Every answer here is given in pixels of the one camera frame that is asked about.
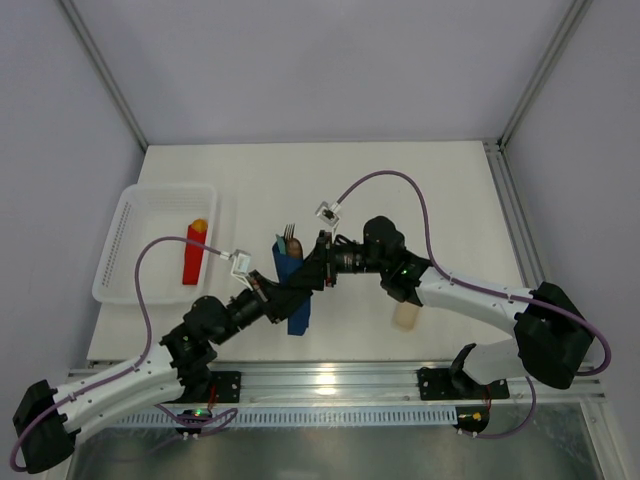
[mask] silver fork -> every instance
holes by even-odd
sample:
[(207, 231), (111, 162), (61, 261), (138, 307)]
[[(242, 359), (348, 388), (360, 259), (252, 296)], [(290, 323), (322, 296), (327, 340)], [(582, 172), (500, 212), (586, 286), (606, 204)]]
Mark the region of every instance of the silver fork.
[(293, 233), (296, 230), (296, 224), (295, 223), (288, 223), (285, 227), (284, 227), (284, 235), (282, 235), (284, 237), (285, 242), (288, 242), (289, 240), (291, 240), (293, 238)]

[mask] orange object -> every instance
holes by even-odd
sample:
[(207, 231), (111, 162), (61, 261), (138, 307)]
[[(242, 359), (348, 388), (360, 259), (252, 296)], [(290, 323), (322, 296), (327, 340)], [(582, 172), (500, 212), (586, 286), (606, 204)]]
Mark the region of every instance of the orange object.
[[(207, 240), (207, 221), (199, 218), (187, 229), (187, 238), (204, 244)], [(183, 285), (197, 285), (202, 266), (204, 250), (198, 245), (187, 244), (184, 249), (184, 269), (182, 271)]]

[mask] beige object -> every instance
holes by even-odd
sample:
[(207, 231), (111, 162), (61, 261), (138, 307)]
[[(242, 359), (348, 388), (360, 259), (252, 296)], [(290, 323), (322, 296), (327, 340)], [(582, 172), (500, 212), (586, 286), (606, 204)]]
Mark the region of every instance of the beige object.
[(420, 313), (420, 307), (417, 305), (408, 302), (398, 303), (393, 312), (392, 323), (400, 330), (410, 332), (416, 325), (418, 313)]

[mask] fork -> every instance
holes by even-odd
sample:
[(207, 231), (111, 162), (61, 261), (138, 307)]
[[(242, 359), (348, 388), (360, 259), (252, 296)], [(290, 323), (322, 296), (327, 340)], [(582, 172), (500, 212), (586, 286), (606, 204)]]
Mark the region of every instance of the fork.
[(286, 244), (287, 255), (292, 258), (302, 258), (302, 245), (300, 241), (293, 236), (296, 230), (295, 223), (288, 223), (284, 227), (284, 241)]

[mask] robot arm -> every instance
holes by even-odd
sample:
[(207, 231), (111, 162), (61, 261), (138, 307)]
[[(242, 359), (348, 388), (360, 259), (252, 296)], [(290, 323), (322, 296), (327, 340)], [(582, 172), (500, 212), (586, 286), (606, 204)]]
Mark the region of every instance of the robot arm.
[[(257, 271), (247, 275), (251, 288), (225, 306), (216, 297), (202, 297), (162, 340), (152, 346), (144, 362), (129, 360), (72, 384), (51, 389), (43, 380), (26, 392), (13, 422), (18, 435), (47, 408), (61, 399), (71, 400), (36, 425), (22, 443), (29, 473), (47, 470), (73, 453), (76, 444), (111, 423), (162, 402), (201, 402), (209, 385), (208, 363), (215, 360), (211, 343), (220, 345), (253, 322), (267, 316), (279, 323), (292, 315), (313, 291), (333, 287), (338, 274), (379, 273), (381, 286), (399, 302), (445, 308), (475, 318), (513, 338), (493, 345), (467, 345), (450, 369), (452, 385), (465, 396), (477, 385), (531, 375), (555, 388), (568, 388), (593, 337), (564, 317), (554, 315), (511, 296), (537, 298), (579, 315), (555, 285), (544, 283), (534, 291), (466, 279), (494, 291), (504, 299), (461, 287), (441, 276), (427, 259), (409, 252), (404, 236), (385, 217), (364, 227), (362, 244), (342, 239), (334, 243), (321, 231), (313, 252), (289, 277), (286, 285), (272, 282)], [(456, 279), (464, 279), (454, 272)], [(115, 381), (105, 379), (130, 370)], [(90, 385), (83, 395), (76, 392)]]

